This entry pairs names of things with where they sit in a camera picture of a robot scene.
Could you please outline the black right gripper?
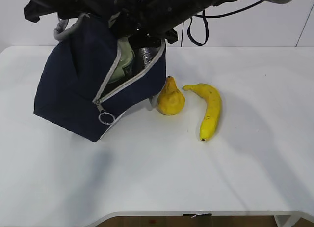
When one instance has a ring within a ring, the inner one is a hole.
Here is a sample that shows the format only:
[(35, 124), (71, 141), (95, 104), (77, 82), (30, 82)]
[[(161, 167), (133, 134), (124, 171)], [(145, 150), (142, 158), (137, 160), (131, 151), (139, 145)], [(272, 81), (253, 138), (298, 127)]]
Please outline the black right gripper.
[(161, 40), (178, 41), (178, 34), (169, 24), (172, 7), (166, 0), (115, 0), (115, 15), (109, 26), (117, 39), (123, 37), (135, 48), (156, 47)]

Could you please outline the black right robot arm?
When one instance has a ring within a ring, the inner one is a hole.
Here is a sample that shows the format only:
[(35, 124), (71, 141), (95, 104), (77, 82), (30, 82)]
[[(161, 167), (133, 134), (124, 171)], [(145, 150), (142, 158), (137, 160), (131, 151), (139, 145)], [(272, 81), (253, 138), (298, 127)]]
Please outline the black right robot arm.
[[(178, 41), (174, 27), (194, 16), (204, 20), (204, 11), (211, 6), (239, 0), (115, 0), (116, 14), (110, 30), (117, 39), (127, 38), (134, 48), (158, 47), (162, 41)], [(230, 12), (234, 15), (263, 2), (286, 4), (292, 0), (257, 0), (252, 5)]]

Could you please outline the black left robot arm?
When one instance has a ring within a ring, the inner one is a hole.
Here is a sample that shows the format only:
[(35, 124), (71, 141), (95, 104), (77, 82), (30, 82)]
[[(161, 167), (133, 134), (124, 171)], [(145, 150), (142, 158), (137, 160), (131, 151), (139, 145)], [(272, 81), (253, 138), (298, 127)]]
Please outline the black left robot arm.
[(37, 23), (41, 16), (57, 13), (61, 19), (77, 18), (81, 13), (108, 16), (114, 0), (29, 0), (24, 7), (26, 20)]

